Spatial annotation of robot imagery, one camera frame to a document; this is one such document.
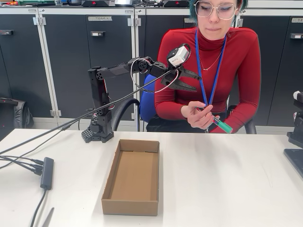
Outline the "person's right hand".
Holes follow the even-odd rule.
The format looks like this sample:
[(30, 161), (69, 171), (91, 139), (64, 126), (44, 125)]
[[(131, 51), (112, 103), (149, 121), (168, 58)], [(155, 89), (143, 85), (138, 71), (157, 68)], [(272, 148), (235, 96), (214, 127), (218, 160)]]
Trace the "person's right hand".
[(187, 119), (191, 127), (205, 130), (213, 123), (212, 108), (212, 105), (205, 105), (199, 101), (191, 101), (188, 105), (181, 107), (181, 114)]

